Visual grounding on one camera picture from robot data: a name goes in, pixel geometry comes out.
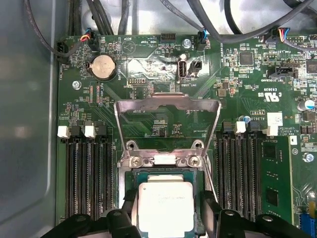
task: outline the integrated circuit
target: integrated circuit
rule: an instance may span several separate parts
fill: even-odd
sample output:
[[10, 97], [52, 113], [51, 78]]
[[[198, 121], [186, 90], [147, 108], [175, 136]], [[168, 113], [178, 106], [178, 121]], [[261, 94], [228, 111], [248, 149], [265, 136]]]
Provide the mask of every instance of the integrated circuit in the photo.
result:
[[307, 73], [317, 73], [317, 60], [308, 60], [306, 62]]
[[264, 143], [263, 157], [270, 160], [276, 160], [276, 145], [272, 143]]
[[266, 201], [274, 206], [278, 206], [278, 191], [271, 188], [266, 188], [265, 191]]
[[253, 65], [253, 53], [241, 52], [240, 53], [240, 65]]

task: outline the white slot latch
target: white slot latch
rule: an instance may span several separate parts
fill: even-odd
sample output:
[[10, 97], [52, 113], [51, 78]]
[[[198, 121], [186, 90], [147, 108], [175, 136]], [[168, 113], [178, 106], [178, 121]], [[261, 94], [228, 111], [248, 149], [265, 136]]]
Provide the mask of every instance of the white slot latch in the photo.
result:
[[237, 121], [233, 129], [235, 134], [244, 133], [246, 130], [246, 123], [244, 121]]
[[267, 136], [278, 136], [278, 126], [271, 125], [268, 126], [267, 129], [262, 130], [263, 134], [266, 134]]
[[96, 137], [96, 130], [93, 125], [86, 125], [85, 126], [85, 137], [87, 138], [95, 138]]
[[57, 136], [59, 138], [63, 138], [63, 139], [69, 139], [70, 137], [70, 131], [68, 126], [66, 125], [59, 125], [58, 129], [57, 129]]

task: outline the ram slot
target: ram slot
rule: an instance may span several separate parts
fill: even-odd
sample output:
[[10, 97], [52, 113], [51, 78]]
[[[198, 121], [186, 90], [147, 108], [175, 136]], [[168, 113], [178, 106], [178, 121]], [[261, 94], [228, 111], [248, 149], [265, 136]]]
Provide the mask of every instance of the ram slot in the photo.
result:
[[259, 155], [258, 139], [252, 139], [253, 142], [253, 162], [254, 162], [254, 181], [255, 181], [255, 216], [262, 214], [262, 199], [261, 199], [261, 168]]
[[243, 213], [242, 215], [249, 219], [250, 218], [250, 204], [249, 204], [249, 178], [248, 178], [248, 151], [246, 139], [239, 139], [241, 143], [242, 151], [242, 196], [243, 196]]
[[92, 175], [92, 168], [94, 165], [94, 144], [87, 143], [87, 189], [86, 189], [86, 199], [87, 199], [87, 214], [92, 216], [93, 212], [93, 196], [94, 192], [92, 187], [94, 185], [94, 178]]
[[82, 194], [82, 167], [83, 167], [83, 144], [78, 142], [75, 144], [75, 213], [82, 213], [82, 202], [83, 202], [83, 194]]
[[231, 184], [231, 209], [236, 209], [237, 206], [237, 190], [236, 190], [236, 153], [235, 139], [231, 139], [230, 143], [230, 184]]
[[89, 203], [89, 199], [88, 199], [88, 194], [89, 194], [89, 163], [88, 163], [88, 151], [87, 151], [87, 144], [83, 143], [82, 144], [82, 148], [83, 148], [83, 158], [82, 158], [82, 208], [81, 211], [83, 214], [88, 214], [89, 210], [88, 210], [88, 203]]
[[236, 139], [234, 142], [234, 153], [235, 153], [235, 184], [236, 184], [236, 210], [242, 214], [243, 212], [243, 192], [242, 192], [242, 150], [241, 150], [241, 140]]
[[90, 143], [91, 146], [91, 157], [90, 157], [90, 170], [91, 170], [91, 193], [90, 193], [90, 201], [91, 201], [91, 217], [95, 221], [98, 219], [98, 144]]
[[99, 163], [99, 144], [95, 143], [94, 146], [94, 184], [95, 184], [95, 197], [94, 197], [94, 214], [95, 214], [95, 221], [99, 219], [100, 217], [100, 197], [101, 197], [101, 191], [100, 191], [100, 163]]
[[105, 175], [106, 175], [106, 210], [113, 208], [113, 158], [112, 158], [112, 144], [106, 144], [106, 159], [105, 159]]
[[224, 181], [224, 207], [226, 209], [231, 209], [231, 185], [230, 185], [230, 139], [224, 136], [223, 144], [222, 144], [222, 154], [224, 155], [223, 159], [223, 181]]
[[216, 161], [216, 171], [217, 171], [217, 191], [218, 191], [218, 200], [220, 206], [223, 208], [223, 198], [224, 198], [224, 187], [223, 187], [223, 153], [222, 153], [223, 141], [222, 139], [218, 139], [217, 143], [217, 161]]
[[255, 188], [255, 152], [254, 152], [254, 142], [252, 139], [248, 139], [248, 178], [249, 178], [249, 207], [250, 207], [250, 220], [255, 221], [256, 217], [256, 188]]
[[66, 218], [75, 212], [73, 143], [66, 145]]

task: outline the capacitor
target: capacitor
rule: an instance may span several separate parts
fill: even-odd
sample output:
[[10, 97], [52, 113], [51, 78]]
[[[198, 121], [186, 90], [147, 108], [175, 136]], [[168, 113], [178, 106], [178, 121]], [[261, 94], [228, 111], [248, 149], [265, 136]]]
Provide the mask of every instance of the capacitor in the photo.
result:
[[87, 71], [100, 81], [110, 81], [117, 74], [117, 65], [111, 56], [100, 55], [88, 63]]
[[314, 107], [315, 102], [313, 100], [300, 101], [297, 105], [297, 108], [300, 111], [313, 110]]
[[251, 117], [249, 116], [240, 116], [239, 121], [244, 121], [246, 124], [248, 124], [251, 121]]

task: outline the usb port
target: usb port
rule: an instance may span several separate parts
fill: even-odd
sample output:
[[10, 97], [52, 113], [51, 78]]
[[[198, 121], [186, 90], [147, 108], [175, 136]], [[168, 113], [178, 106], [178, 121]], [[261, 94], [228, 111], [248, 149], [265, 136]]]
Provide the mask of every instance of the usb port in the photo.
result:
[[179, 78], [184, 78], [187, 75], [187, 65], [185, 61], [180, 60], [177, 63], [177, 72]]

